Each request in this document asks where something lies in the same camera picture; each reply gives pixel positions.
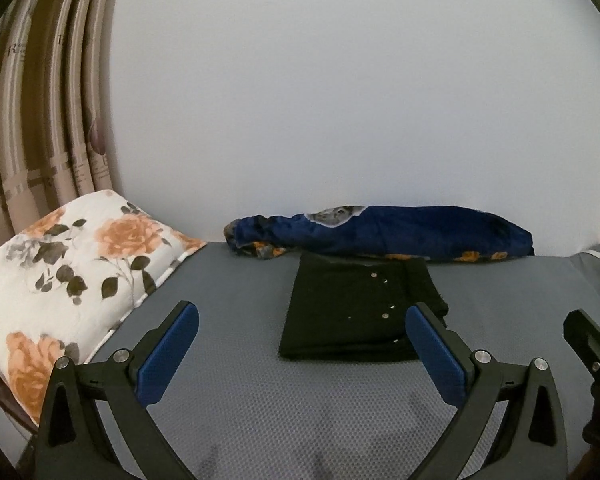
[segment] black folded cloth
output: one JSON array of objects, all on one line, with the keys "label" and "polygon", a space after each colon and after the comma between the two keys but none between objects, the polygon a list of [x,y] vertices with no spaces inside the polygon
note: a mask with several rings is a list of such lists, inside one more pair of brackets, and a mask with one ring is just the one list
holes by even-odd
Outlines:
[{"label": "black folded cloth", "polygon": [[448,312],[422,258],[363,265],[303,253],[280,357],[356,362],[417,359],[404,329],[407,309],[423,301]]}]

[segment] blue floral fabric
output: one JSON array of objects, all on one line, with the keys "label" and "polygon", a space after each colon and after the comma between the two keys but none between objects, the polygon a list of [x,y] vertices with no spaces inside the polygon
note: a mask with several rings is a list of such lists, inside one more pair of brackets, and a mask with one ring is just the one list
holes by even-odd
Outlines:
[{"label": "blue floral fabric", "polygon": [[530,232],[457,206],[341,206],[314,214],[251,216],[224,228],[237,253],[273,258],[294,248],[318,254],[431,260],[501,260],[534,254]]}]

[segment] gray textured surface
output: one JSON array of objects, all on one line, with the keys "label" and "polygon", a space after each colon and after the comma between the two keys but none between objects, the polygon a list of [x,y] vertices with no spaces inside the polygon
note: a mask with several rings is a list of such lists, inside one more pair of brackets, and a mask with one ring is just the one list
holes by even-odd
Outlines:
[{"label": "gray textured surface", "polygon": [[[591,249],[600,253],[600,244]],[[592,256],[592,254],[577,253],[570,256],[569,260],[600,294],[600,259]]]},{"label": "gray textured surface", "polygon": [[[284,362],[277,348],[298,268],[288,254],[259,261],[210,244],[134,311],[100,349],[132,348],[178,300],[200,310],[200,332],[160,403],[149,408],[200,480],[405,479],[451,420],[419,362]],[[430,267],[450,307],[446,318],[472,348],[504,362],[550,364],[567,425],[570,468],[586,449],[590,376],[562,339],[567,313],[584,308],[600,324],[597,271],[568,258]],[[480,467],[498,405],[465,468]],[[125,468],[141,476],[106,406],[103,420]]]}]

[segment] floral pillow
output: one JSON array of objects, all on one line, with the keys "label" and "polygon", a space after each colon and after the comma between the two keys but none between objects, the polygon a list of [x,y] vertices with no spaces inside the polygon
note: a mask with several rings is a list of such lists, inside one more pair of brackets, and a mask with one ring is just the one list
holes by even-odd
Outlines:
[{"label": "floral pillow", "polygon": [[204,245],[104,190],[69,202],[0,247],[0,375],[35,423],[55,360],[88,362]]}]

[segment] beige striped curtain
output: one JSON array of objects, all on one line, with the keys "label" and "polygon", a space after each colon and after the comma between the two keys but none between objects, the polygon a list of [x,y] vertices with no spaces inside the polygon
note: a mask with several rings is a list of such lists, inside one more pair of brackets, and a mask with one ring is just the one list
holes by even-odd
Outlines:
[{"label": "beige striped curtain", "polygon": [[14,0],[0,20],[0,245],[110,189],[100,108],[107,0]]}]

